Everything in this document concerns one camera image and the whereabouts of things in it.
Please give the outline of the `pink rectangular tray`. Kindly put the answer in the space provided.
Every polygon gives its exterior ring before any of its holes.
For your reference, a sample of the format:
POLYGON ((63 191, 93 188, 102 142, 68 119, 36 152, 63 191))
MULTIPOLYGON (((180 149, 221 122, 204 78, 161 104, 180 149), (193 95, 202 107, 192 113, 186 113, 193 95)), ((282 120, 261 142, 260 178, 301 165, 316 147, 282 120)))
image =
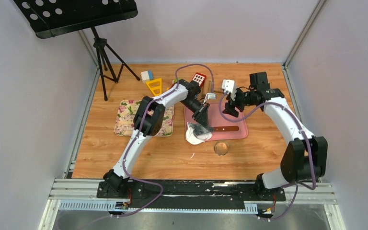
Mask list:
MULTIPOLYGON (((211 103, 208 108, 208 122, 211 127, 229 127, 229 126, 237 126, 239 128, 238 131, 222 131, 222 132, 211 132, 208 136, 205 134, 203 137, 208 137, 205 141, 217 141, 217 140, 231 140, 231 139, 244 139, 248 136, 249 131, 246 124, 246 120, 234 123, 227 121, 220 114, 219 104, 218 102, 211 103)), ((188 128, 187 123, 196 123, 192 119, 193 112, 191 112, 188 108, 184 107, 184 120, 186 124, 186 130, 188 128)), ((228 119, 239 120, 244 117, 243 112, 239 112, 239 117, 233 117, 231 115, 223 114, 228 119)))

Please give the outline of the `metal dough scraper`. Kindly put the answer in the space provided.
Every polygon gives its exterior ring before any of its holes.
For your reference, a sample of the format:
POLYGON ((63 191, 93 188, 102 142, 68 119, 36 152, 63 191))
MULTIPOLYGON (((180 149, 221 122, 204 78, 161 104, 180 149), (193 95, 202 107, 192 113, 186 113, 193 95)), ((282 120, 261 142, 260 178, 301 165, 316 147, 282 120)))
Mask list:
POLYGON ((193 133, 196 136, 200 136, 200 135, 212 133, 212 132, 236 132, 240 130, 238 126, 204 127, 198 123, 188 123, 188 127, 191 127, 193 129, 193 133))

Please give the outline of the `white dough ball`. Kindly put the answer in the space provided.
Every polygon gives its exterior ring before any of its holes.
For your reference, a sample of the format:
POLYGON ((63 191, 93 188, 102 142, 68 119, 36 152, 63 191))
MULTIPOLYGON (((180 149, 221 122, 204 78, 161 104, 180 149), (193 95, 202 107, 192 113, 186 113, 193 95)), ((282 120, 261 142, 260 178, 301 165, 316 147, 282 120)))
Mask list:
POLYGON ((205 133, 205 134, 201 134, 199 136, 194 134, 194 129, 192 127, 189 127, 186 130, 185 133, 185 139, 187 142, 189 142, 192 145, 198 145, 201 143, 205 143, 206 141, 210 140, 212 138, 212 133, 205 133))

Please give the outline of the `wooden dough roller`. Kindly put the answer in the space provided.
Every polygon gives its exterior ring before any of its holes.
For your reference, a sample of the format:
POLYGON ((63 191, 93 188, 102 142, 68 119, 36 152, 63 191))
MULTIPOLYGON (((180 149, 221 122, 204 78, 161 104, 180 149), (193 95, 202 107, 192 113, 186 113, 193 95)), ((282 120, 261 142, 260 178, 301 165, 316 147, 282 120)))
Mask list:
MULTIPOLYGON (((212 81, 211 80, 206 80, 204 82, 203 85, 203 91, 202 91, 202 95, 206 96, 207 93, 211 93, 213 87, 212 87, 212 81)), ((213 93, 217 93, 217 94, 222 94, 222 89, 214 89, 213 93)))

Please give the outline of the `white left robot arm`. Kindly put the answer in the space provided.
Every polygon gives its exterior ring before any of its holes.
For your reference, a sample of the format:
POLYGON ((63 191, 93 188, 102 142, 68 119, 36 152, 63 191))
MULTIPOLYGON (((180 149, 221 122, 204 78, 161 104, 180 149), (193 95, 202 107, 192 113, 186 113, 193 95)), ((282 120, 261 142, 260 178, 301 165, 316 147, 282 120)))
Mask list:
POLYGON ((134 117, 134 130, 130 141, 117 164, 103 176, 104 181, 100 183, 99 190, 109 190, 116 198, 122 198, 127 194, 127 182, 134 164, 148 141, 160 131, 166 109, 176 103, 182 103, 192 111, 193 120, 201 127, 211 130, 207 116, 209 104, 202 104, 196 99, 196 95, 200 92, 200 86, 196 81, 179 80, 159 96, 153 98, 145 96, 134 117))

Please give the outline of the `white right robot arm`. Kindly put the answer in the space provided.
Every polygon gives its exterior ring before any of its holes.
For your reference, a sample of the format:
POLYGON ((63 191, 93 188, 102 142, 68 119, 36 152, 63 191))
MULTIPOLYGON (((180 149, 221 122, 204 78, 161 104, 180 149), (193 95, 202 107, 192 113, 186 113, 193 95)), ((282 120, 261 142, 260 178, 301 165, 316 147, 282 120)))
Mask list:
POLYGON ((274 189, 300 184, 310 190, 316 188, 316 180, 325 174, 328 143, 309 131, 290 109, 280 89, 271 88, 266 72, 252 73, 247 91, 237 87, 233 80, 223 80, 221 88, 226 103, 222 117, 230 122, 240 122, 239 112, 246 106, 261 109, 276 125, 287 148, 279 168, 256 177, 254 193, 267 200, 274 189))

